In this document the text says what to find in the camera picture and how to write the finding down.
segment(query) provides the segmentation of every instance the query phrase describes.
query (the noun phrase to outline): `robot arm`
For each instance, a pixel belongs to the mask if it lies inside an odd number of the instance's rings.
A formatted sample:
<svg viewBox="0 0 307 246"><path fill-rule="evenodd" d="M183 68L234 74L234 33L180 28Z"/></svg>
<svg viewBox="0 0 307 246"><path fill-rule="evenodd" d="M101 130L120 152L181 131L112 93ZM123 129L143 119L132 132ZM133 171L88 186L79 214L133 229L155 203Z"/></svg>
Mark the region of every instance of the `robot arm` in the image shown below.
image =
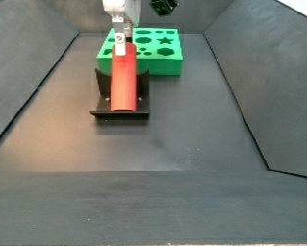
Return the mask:
<svg viewBox="0 0 307 246"><path fill-rule="evenodd" d="M132 39L132 27L137 26L140 0L103 0L104 11L112 17L116 55L125 55L125 42Z"/></svg>
<svg viewBox="0 0 307 246"><path fill-rule="evenodd" d="M104 11L112 17L116 55L125 55L125 42L132 39L132 27L139 23L140 0L103 0ZM152 0L151 7L159 16L169 15L177 6L176 0Z"/></svg>

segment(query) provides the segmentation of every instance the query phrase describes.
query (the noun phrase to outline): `hole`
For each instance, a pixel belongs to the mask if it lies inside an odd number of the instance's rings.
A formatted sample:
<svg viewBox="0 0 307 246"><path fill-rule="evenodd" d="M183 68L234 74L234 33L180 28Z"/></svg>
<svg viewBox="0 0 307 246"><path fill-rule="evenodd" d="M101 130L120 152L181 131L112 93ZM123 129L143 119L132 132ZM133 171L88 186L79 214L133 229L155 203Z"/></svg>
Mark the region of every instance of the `hole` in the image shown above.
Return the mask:
<svg viewBox="0 0 307 246"><path fill-rule="evenodd" d="M164 57L171 56L175 54L175 51L169 48L161 48L156 50L156 53Z"/></svg>
<svg viewBox="0 0 307 246"><path fill-rule="evenodd" d="M112 49L105 49L104 50L104 55L108 55L109 53L112 53Z"/></svg>
<svg viewBox="0 0 307 246"><path fill-rule="evenodd" d="M148 35L149 33L151 33L151 31L148 31L148 30L136 31L136 34L139 34L139 35Z"/></svg>
<svg viewBox="0 0 307 246"><path fill-rule="evenodd" d="M163 39L159 39L157 40L159 41L159 44L172 44L172 41L173 41L173 39L168 39L167 37L164 37Z"/></svg>
<svg viewBox="0 0 307 246"><path fill-rule="evenodd" d="M141 44L147 44L147 43L151 43L152 40L147 37L139 37L139 38L136 38L135 42L141 43Z"/></svg>

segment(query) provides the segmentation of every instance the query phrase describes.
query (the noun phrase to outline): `star-shaped hole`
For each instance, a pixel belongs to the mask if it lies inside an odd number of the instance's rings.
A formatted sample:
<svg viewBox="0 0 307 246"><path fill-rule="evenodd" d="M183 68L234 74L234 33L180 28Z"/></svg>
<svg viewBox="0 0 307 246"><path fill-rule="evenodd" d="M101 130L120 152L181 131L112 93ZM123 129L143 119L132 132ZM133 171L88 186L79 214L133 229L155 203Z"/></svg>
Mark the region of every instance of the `star-shaped hole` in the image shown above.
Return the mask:
<svg viewBox="0 0 307 246"><path fill-rule="evenodd" d="M168 39L167 37L164 37L163 39L159 39L159 44L167 43L167 44L172 44L173 39Z"/></svg>

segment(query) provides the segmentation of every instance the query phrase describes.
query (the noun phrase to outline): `hexagonal hole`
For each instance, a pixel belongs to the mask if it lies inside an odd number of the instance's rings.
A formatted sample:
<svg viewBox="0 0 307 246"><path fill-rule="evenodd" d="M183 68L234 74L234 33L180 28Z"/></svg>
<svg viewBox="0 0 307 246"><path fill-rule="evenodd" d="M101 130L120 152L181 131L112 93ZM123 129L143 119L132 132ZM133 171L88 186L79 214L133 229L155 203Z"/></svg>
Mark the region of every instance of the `hexagonal hole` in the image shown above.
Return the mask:
<svg viewBox="0 0 307 246"><path fill-rule="evenodd" d="M156 50L156 53L164 57L172 56L175 54L175 51L169 48L161 48Z"/></svg>

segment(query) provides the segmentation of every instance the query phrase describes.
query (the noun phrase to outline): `red cylinder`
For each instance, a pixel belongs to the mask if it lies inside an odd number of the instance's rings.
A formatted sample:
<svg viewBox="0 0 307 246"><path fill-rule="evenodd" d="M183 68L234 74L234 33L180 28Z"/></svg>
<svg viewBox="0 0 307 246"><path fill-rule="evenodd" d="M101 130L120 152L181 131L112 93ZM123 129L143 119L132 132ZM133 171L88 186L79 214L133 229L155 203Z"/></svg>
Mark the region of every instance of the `red cylinder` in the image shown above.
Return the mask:
<svg viewBox="0 0 307 246"><path fill-rule="evenodd" d="M125 55L112 49L111 111L136 110L136 46L125 43Z"/></svg>

